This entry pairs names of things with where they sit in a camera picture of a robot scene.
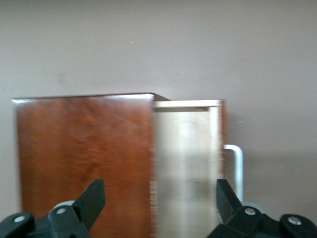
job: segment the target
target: gray wall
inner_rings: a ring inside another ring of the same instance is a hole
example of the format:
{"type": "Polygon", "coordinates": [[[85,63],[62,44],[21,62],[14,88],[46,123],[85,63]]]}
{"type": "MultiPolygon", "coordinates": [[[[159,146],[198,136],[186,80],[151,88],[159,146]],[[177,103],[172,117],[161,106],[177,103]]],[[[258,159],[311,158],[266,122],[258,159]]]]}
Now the gray wall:
{"type": "Polygon", "coordinates": [[[245,200],[317,223],[317,1],[1,1],[0,218],[20,209],[15,97],[228,100],[245,200]]]}

